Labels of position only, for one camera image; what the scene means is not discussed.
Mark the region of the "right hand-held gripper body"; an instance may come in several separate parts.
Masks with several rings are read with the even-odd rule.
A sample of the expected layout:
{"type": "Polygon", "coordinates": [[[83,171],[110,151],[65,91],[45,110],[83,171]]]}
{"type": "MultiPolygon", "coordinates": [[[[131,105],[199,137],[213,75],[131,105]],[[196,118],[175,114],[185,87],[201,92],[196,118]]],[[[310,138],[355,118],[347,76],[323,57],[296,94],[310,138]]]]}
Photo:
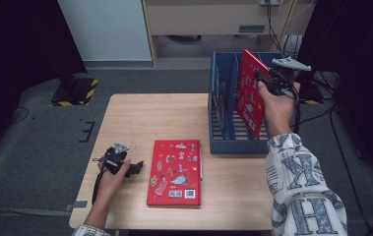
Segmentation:
{"type": "Polygon", "coordinates": [[[272,63],[273,67],[270,69],[269,77],[267,78],[268,91],[276,96],[298,97],[294,87],[296,77],[302,71],[310,72],[312,67],[291,57],[273,59],[272,63]]]}

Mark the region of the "person's right hand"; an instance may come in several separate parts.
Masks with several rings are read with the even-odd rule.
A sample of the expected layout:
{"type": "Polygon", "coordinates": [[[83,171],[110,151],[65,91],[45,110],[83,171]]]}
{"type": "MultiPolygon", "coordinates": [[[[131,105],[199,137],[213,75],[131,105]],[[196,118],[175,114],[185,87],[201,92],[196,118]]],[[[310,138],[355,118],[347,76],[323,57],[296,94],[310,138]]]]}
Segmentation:
{"type": "Polygon", "coordinates": [[[271,137],[290,133],[290,121],[295,112],[295,101],[288,95],[271,94],[263,82],[258,83],[258,91],[265,105],[265,118],[271,137]]]}

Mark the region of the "beige desk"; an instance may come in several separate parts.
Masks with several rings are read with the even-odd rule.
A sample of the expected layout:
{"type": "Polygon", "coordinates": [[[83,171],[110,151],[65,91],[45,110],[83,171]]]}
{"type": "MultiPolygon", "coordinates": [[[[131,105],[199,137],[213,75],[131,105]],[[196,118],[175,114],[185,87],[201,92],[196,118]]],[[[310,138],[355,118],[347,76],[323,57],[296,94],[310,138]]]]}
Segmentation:
{"type": "Polygon", "coordinates": [[[284,49],[289,35],[306,32],[318,0],[282,0],[260,6],[260,0],[142,0],[152,61],[162,36],[246,35],[261,40],[266,51],[284,49]],[[240,25],[265,25],[262,33],[239,33],[240,25]]]}

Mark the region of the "white panel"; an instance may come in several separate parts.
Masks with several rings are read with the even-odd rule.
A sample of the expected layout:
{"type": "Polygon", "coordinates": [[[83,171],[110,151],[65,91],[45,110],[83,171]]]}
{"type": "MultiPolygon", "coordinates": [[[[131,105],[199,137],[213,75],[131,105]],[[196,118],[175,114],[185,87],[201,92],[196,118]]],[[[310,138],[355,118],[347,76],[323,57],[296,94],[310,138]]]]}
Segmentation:
{"type": "Polygon", "coordinates": [[[142,0],[58,0],[82,59],[151,61],[142,0]]]}

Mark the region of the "grey tape strip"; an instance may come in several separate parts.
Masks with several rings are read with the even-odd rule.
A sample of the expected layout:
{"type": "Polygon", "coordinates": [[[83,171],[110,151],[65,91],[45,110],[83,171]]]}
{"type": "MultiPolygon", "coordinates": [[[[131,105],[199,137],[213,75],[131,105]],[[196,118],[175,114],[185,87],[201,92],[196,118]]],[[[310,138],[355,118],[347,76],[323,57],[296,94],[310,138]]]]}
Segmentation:
{"type": "Polygon", "coordinates": [[[88,201],[75,201],[70,204],[64,205],[64,210],[72,211],[74,208],[86,207],[87,204],[88,204],[88,201]]]}

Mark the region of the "person's left hand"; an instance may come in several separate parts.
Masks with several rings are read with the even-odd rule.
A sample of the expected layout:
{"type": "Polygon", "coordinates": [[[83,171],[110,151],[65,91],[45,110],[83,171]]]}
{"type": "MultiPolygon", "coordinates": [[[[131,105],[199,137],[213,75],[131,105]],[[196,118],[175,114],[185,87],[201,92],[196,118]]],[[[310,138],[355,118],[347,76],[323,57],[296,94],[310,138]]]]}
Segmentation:
{"type": "Polygon", "coordinates": [[[117,193],[118,189],[122,185],[125,174],[131,165],[131,159],[128,158],[121,166],[116,174],[112,174],[107,168],[103,167],[102,163],[99,162],[97,167],[102,173],[102,177],[99,181],[96,193],[97,202],[110,202],[117,193]]]}

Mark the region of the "grey label on desk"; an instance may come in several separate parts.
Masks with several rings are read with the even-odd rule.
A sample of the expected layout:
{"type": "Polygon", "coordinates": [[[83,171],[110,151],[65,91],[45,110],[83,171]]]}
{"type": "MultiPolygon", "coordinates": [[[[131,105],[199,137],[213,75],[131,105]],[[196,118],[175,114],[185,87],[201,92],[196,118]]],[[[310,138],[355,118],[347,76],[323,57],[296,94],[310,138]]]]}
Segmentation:
{"type": "Polygon", "coordinates": [[[265,30],[265,25],[240,25],[239,33],[262,33],[265,30]]]}

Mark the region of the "striped black stand base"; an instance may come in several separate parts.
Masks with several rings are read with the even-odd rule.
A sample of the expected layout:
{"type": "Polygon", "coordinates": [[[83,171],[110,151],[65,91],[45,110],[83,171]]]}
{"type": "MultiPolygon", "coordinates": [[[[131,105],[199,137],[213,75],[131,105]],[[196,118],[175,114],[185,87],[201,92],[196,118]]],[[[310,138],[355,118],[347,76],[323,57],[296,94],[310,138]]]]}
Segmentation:
{"type": "Polygon", "coordinates": [[[324,96],[316,85],[302,87],[299,91],[299,98],[304,104],[323,104],[324,96]]]}
{"type": "Polygon", "coordinates": [[[59,85],[50,102],[52,106],[86,105],[90,102],[98,80],[93,78],[76,79],[73,88],[65,89],[59,85]]]}

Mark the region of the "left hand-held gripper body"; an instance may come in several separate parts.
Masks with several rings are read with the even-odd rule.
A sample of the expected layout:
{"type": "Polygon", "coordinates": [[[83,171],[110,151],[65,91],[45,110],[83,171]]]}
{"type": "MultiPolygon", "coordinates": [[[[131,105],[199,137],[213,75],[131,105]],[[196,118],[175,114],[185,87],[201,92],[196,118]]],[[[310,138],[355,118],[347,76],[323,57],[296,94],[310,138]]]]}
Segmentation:
{"type": "Polygon", "coordinates": [[[128,150],[128,147],[115,142],[114,146],[105,152],[101,162],[112,174],[116,174],[124,163],[128,150]]]}

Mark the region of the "blue plastic file rack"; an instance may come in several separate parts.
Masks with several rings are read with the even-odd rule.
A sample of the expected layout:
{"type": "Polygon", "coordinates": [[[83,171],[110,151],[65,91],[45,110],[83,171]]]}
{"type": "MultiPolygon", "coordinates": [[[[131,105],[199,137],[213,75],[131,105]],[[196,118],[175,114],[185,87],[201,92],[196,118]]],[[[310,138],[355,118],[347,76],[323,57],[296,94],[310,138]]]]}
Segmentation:
{"type": "MultiPolygon", "coordinates": [[[[210,150],[212,154],[264,154],[268,151],[267,141],[270,138],[268,125],[264,119],[260,136],[254,138],[235,110],[235,98],[238,82],[238,71],[242,52],[214,52],[211,65],[211,76],[208,98],[210,150]],[[226,83],[226,133],[219,127],[217,110],[214,105],[213,83],[214,66],[219,65],[226,83]]],[[[282,55],[276,52],[252,52],[269,69],[272,60],[282,55]]]]}

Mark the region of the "red illustrated book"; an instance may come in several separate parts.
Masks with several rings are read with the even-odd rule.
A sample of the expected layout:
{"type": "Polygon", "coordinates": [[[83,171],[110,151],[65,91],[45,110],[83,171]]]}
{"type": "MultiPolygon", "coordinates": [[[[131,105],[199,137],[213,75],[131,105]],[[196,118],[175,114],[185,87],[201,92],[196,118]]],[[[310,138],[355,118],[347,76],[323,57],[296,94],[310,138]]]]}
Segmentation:
{"type": "Polygon", "coordinates": [[[202,160],[199,140],[157,140],[151,165],[149,207],[199,207],[202,160]]]}
{"type": "Polygon", "coordinates": [[[260,136],[264,122],[264,103],[258,92],[258,77],[269,76],[269,68],[251,51],[241,55],[235,110],[254,138],[260,136]]]}

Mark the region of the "dark curtain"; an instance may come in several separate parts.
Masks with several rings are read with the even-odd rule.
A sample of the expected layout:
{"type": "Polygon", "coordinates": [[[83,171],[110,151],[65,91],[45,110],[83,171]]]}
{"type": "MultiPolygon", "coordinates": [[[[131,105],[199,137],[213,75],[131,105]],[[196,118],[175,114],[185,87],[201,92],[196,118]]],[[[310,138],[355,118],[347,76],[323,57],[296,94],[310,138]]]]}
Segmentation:
{"type": "Polygon", "coordinates": [[[298,60],[340,76],[337,102],[373,160],[373,0],[317,0],[298,60]]]}
{"type": "Polygon", "coordinates": [[[86,70],[58,0],[0,0],[0,134],[24,90],[86,70]]]}

